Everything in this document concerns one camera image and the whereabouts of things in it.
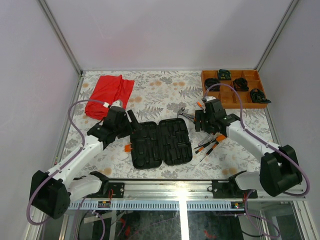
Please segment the black plastic tool case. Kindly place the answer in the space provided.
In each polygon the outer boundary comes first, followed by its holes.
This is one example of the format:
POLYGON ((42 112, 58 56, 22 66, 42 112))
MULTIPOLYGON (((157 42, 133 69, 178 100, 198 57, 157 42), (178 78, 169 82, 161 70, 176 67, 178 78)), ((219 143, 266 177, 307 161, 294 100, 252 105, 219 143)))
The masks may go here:
POLYGON ((189 163, 193 158, 192 145, 186 122, 182 118, 146 121, 130 134, 130 144, 124 147, 131 154, 134 168, 148 170, 162 163, 176 166, 189 163))

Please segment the small orange black screwdriver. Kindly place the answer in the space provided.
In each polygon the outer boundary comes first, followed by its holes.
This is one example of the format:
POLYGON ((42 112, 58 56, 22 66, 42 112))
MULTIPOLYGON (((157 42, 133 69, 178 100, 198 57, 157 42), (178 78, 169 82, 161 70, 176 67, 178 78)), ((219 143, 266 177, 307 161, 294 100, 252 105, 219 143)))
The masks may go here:
POLYGON ((205 153, 204 157, 200 160, 200 163, 219 145, 219 142, 213 144, 213 146, 205 153))

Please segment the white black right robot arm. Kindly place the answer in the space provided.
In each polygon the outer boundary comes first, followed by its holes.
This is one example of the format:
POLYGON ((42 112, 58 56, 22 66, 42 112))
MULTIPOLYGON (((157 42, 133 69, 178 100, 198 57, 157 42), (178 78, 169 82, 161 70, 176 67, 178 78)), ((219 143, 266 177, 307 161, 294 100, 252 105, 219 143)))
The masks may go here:
POLYGON ((262 139, 246 127, 239 116, 228 114, 216 98, 206 101, 204 106, 195 111, 195 130, 219 133, 235 141, 260 163, 258 171, 242 171, 232 176, 233 181, 227 188, 231 196, 237 198, 246 190, 259 190, 276 197, 302 183, 297 155, 290 145, 279 146, 262 139))

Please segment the large black handled screwdriver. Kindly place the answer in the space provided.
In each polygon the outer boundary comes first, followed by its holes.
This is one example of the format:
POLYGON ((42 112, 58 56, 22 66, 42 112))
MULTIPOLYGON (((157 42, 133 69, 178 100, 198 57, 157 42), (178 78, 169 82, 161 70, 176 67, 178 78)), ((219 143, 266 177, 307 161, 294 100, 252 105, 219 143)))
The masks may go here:
POLYGON ((226 138, 227 138, 227 137, 224 136, 224 135, 219 135, 219 136, 217 136, 216 138, 210 139, 209 141, 217 140, 217 142, 221 142, 221 141, 223 141, 223 140, 226 139, 226 138))

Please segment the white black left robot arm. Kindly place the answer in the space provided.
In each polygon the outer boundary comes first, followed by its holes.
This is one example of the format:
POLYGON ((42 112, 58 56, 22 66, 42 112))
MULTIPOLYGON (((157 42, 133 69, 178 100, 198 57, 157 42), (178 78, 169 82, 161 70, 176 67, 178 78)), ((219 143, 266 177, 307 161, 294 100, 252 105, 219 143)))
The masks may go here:
POLYGON ((46 172, 37 171, 31 179, 27 208, 35 207, 52 219, 60 218, 70 203, 89 195, 110 193, 109 179, 98 171, 76 177, 80 170, 116 139, 141 130, 132 110, 111 106, 102 122, 96 123, 82 143, 64 160, 46 172))

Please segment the orange black pliers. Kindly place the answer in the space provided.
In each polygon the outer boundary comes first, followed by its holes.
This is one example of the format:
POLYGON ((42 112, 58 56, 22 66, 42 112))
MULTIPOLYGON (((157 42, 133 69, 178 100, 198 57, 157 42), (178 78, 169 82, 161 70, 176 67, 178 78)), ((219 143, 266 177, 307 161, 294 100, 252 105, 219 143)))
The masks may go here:
POLYGON ((192 114, 183 113, 182 115, 183 115, 184 117, 188 118, 188 119, 189 119, 190 121, 192 121, 192 122, 195 122, 195 121, 196 121, 195 116, 192 115, 192 114))

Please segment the red folded cloth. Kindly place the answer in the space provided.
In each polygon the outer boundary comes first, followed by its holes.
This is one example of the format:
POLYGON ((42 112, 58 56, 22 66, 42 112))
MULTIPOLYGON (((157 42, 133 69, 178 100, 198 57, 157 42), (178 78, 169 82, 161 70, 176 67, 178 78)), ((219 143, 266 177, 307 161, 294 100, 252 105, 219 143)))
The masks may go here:
MULTIPOLYGON (((124 79, 122 75, 101 76, 97 81, 90 99, 109 104, 121 100, 123 108, 125 109, 132 94, 134 84, 134 80, 124 79)), ((94 101, 89 101, 84 109, 88 117, 96 120, 102 120, 107 116, 108 111, 108 108, 94 101)))

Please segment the steel claw hammer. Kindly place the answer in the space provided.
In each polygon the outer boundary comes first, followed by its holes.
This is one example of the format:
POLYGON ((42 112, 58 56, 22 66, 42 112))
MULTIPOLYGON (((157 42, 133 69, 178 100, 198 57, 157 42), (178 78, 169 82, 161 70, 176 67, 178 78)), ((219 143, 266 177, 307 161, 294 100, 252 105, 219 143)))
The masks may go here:
POLYGON ((185 108, 184 107, 182 107, 181 109, 179 109, 178 111, 177 111, 177 117, 179 117, 179 116, 183 116, 183 113, 185 113, 185 108))

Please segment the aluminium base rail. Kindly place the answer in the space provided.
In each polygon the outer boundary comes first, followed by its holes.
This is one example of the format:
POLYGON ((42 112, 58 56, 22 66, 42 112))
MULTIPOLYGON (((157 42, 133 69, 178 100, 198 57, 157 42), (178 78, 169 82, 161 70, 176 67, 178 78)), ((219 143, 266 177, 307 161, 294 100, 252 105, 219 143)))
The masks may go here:
POLYGON ((189 209, 227 211, 232 203, 246 199, 267 201, 291 201, 303 190, 297 185, 288 194, 270 196, 262 188, 241 190, 235 179, 213 180, 150 180, 109 179, 88 175, 73 180, 65 186, 62 180, 50 179, 36 194, 32 205, 53 219, 67 210, 146 210, 178 209, 179 201, 185 201, 189 209))

